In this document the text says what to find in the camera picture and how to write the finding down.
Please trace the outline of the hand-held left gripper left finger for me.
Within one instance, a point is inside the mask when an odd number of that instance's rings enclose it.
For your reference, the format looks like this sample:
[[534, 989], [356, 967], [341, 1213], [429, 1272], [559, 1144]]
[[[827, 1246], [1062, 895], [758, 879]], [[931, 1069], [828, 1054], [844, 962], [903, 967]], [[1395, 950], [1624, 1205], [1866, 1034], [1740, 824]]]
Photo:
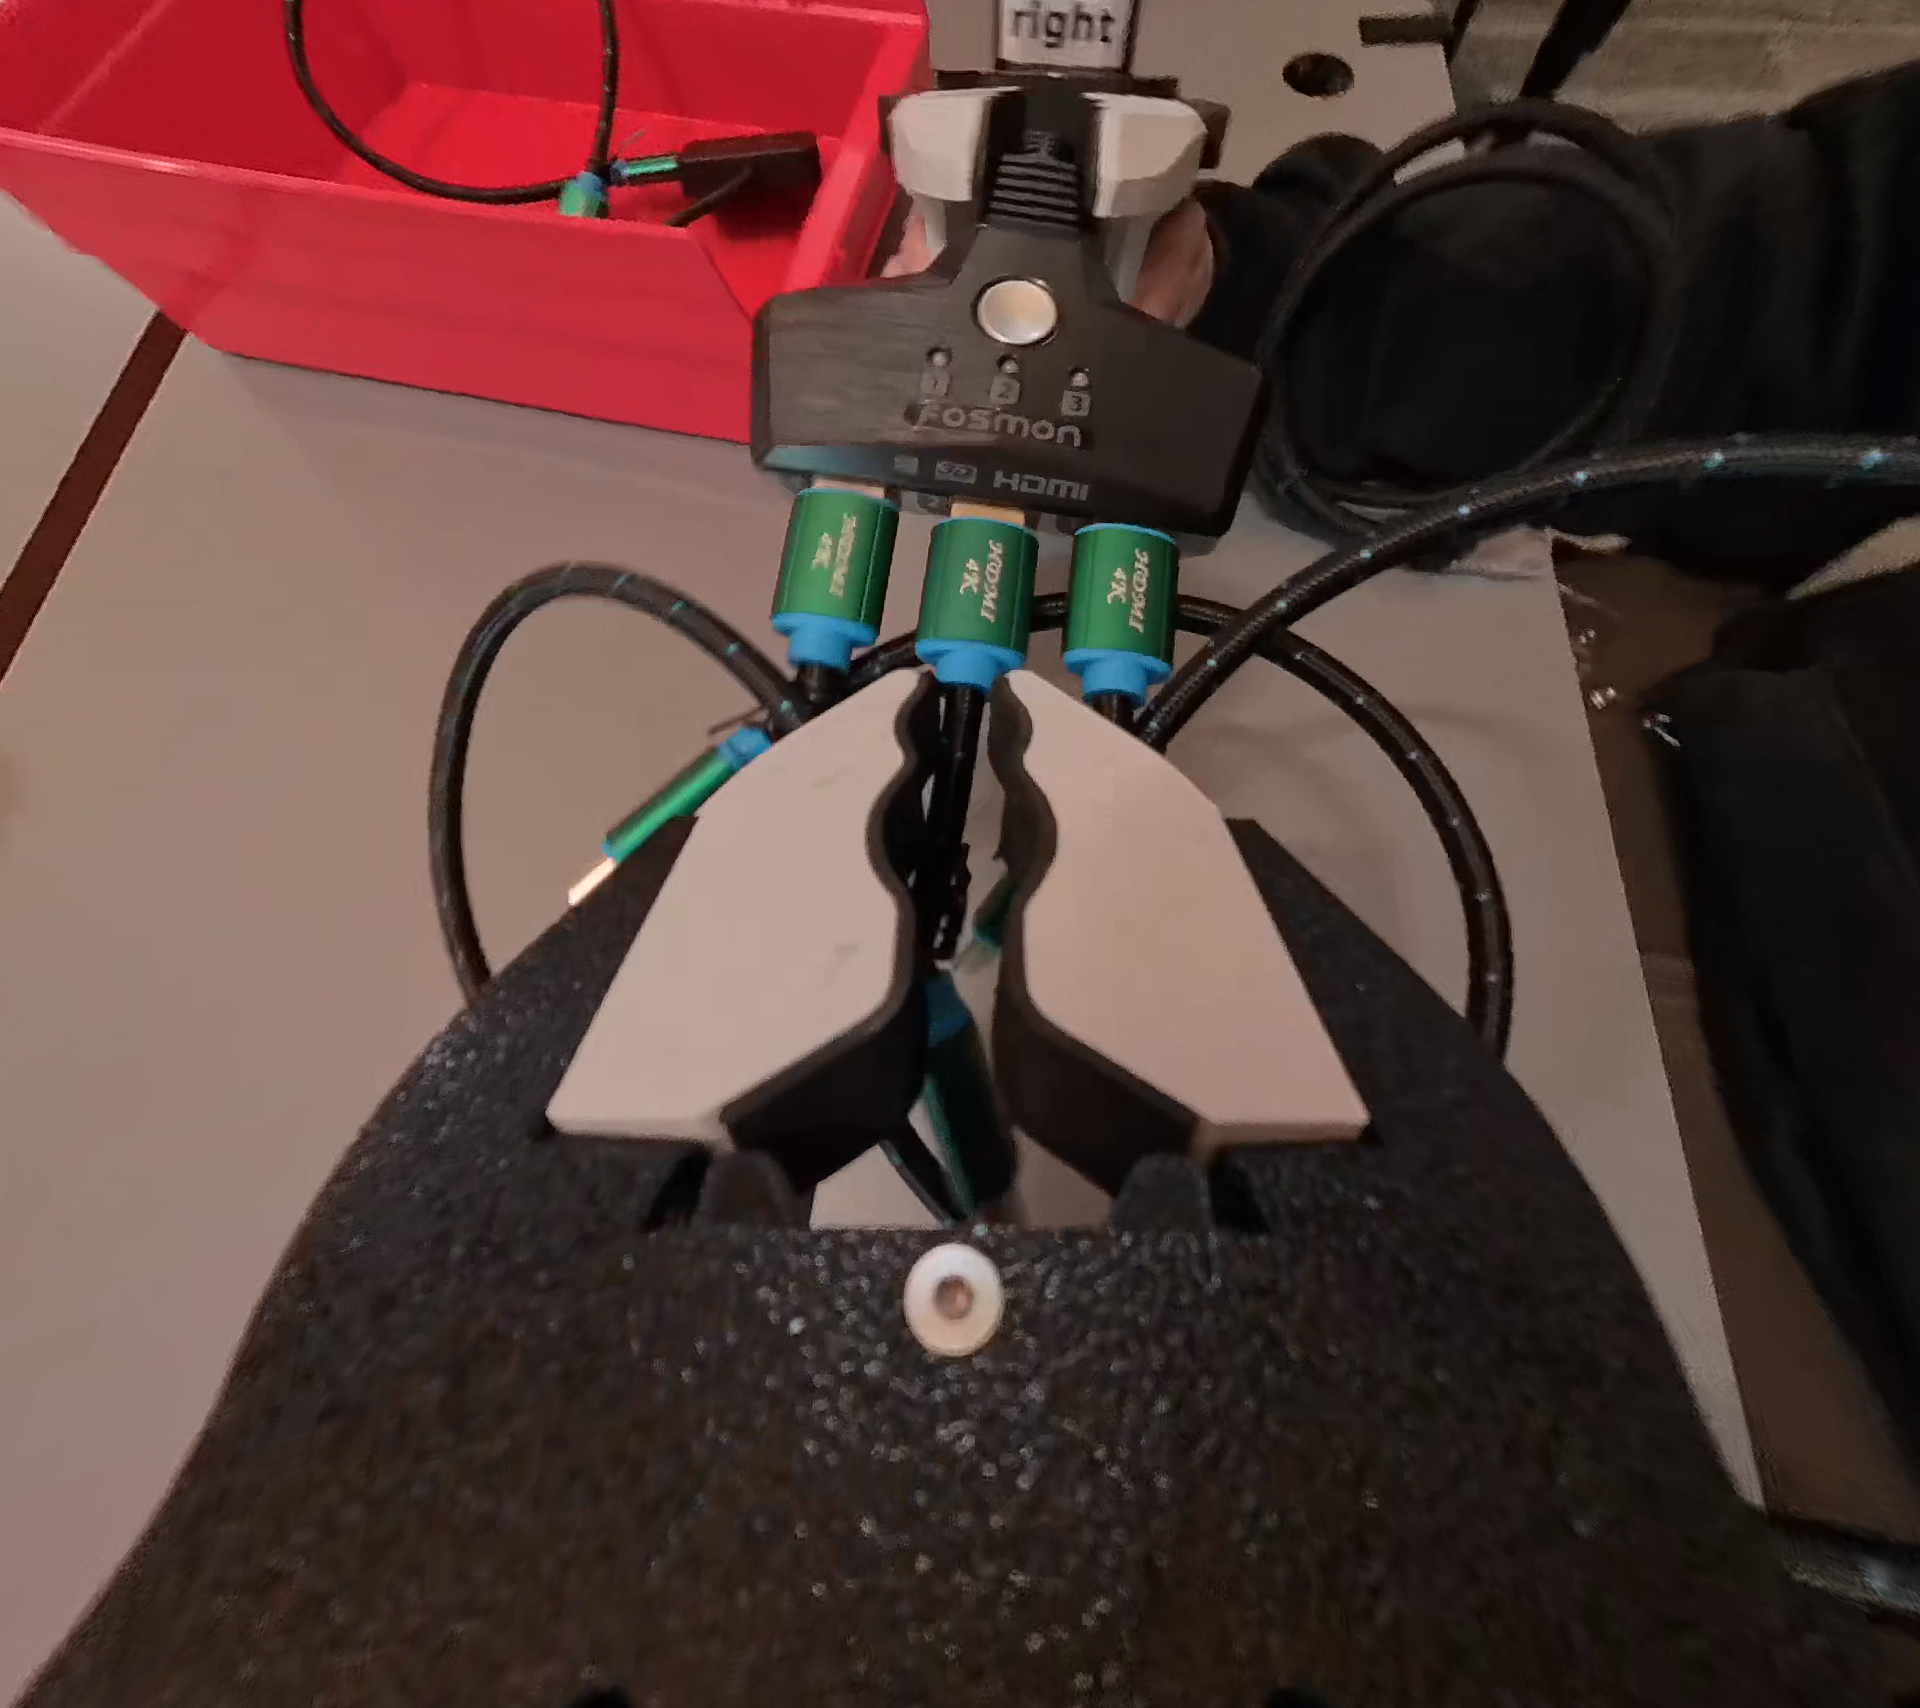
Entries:
[[898, 669], [694, 817], [549, 1099], [571, 1139], [865, 1154], [919, 1102], [940, 692]]

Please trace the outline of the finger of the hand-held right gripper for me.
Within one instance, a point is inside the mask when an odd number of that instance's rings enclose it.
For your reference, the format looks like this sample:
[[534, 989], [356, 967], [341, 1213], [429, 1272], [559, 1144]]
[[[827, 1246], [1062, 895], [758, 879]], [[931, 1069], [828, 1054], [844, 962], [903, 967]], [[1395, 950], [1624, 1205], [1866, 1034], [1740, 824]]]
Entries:
[[1203, 112], [1169, 94], [1087, 94], [1088, 139], [1083, 178], [1087, 222], [1153, 222], [1193, 190], [1211, 131]]
[[940, 256], [978, 225], [991, 118], [1003, 89], [924, 89], [884, 117], [894, 180], [908, 201], [897, 256]]

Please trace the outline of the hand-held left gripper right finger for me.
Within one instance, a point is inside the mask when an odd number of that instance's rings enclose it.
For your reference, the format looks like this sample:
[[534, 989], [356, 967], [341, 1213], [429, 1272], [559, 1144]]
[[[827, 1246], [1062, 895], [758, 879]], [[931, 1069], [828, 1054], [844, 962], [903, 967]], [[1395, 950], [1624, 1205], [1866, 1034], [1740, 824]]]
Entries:
[[1213, 1162], [1371, 1127], [1220, 810], [1032, 671], [991, 701], [1003, 791], [992, 1067], [1058, 1162]]

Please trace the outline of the black video switch box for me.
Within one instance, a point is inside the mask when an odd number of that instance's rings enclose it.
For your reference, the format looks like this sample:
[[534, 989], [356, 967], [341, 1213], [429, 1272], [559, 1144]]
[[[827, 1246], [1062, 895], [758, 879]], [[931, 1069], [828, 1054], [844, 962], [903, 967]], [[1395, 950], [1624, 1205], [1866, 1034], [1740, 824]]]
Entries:
[[1251, 363], [1129, 305], [1095, 213], [1105, 103], [1046, 115], [988, 168], [924, 272], [795, 290], [755, 322], [751, 452], [852, 482], [1190, 544], [1237, 520], [1264, 411]]

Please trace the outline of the red plastic bin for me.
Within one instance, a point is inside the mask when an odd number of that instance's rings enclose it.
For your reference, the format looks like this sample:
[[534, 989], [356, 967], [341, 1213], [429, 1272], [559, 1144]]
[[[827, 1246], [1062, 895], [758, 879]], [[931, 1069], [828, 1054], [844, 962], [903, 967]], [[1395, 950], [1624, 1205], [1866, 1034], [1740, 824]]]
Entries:
[[602, 219], [426, 197], [303, 96], [284, 0], [4, 0], [4, 192], [213, 351], [738, 445], [757, 312], [860, 280], [891, 225], [926, 0], [613, 9], [613, 150], [808, 135], [812, 194], [683, 230], [673, 184]]

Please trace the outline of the grey desk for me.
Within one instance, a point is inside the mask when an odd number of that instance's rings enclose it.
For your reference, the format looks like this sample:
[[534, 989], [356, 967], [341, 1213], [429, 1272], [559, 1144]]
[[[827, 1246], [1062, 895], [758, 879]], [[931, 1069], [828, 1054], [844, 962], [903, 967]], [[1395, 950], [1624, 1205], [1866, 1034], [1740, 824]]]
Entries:
[[[1428, 0], [1147, 0], [1141, 57], [1230, 106], [1228, 178], [1453, 108]], [[4, 671], [4, 1704], [153, 1518], [325, 1176], [459, 1013], [431, 737], [482, 606], [634, 567], [767, 639], [786, 527], [746, 452], [230, 359], [188, 340]], [[1396, 572], [1309, 623], [1439, 751], [1515, 918], [1509, 1067], [1602, 1201], [1732, 1487], [1762, 1482], [1668, 1092], [1552, 556]], [[744, 705], [643, 617], [563, 605], [475, 735], [493, 959]], [[1428, 984], [1455, 886], [1373, 745], [1244, 669], [1175, 745]]]

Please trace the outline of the person's right hand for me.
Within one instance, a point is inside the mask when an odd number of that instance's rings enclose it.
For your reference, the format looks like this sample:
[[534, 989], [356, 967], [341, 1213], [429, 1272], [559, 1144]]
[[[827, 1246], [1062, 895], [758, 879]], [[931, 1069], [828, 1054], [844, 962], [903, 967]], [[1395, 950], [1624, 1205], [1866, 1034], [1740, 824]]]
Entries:
[[1153, 321], [1188, 330], [1209, 302], [1214, 274], [1209, 211], [1190, 194], [1149, 232], [1126, 302]]

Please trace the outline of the black adapter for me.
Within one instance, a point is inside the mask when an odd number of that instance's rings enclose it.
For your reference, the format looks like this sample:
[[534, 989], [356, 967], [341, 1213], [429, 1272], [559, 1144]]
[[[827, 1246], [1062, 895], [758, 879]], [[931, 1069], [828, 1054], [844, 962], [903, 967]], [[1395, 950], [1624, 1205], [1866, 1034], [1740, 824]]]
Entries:
[[683, 207], [665, 222], [673, 230], [693, 228], [741, 203], [803, 199], [808, 205], [825, 175], [818, 141], [808, 132], [700, 139], [681, 146], [674, 164]]

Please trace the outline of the person's leg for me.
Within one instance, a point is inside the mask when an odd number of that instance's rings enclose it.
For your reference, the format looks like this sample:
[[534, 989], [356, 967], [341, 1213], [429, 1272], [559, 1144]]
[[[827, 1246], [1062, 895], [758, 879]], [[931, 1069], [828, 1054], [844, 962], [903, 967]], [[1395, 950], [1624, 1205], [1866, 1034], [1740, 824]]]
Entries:
[[1917, 1467], [1917, 562], [1740, 613], [1645, 724], [1722, 1102]]

